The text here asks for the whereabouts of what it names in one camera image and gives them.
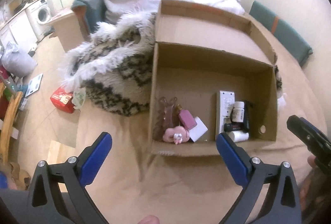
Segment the person's right hand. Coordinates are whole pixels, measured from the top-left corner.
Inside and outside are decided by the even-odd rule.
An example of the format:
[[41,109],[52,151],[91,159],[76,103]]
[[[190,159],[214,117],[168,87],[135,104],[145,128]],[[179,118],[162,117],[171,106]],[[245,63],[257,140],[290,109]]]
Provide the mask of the person's right hand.
[[312,169],[300,185],[302,223],[330,223],[330,175],[321,171],[316,159],[308,157]]

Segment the person's left hand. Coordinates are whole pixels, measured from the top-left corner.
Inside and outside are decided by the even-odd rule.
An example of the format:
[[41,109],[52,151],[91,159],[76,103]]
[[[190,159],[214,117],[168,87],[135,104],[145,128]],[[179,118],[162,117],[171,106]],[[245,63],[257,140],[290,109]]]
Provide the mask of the person's left hand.
[[157,216],[149,215],[139,221],[138,224],[160,224],[160,220]]

